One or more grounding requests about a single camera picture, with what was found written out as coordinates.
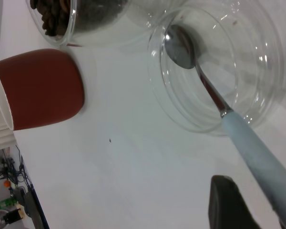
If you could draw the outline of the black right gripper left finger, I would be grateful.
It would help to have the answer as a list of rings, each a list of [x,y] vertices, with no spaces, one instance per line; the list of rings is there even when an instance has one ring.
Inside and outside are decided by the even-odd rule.
[[[211,229],[259,229],[237,184],[228,176],[211,178],[208,218]]]

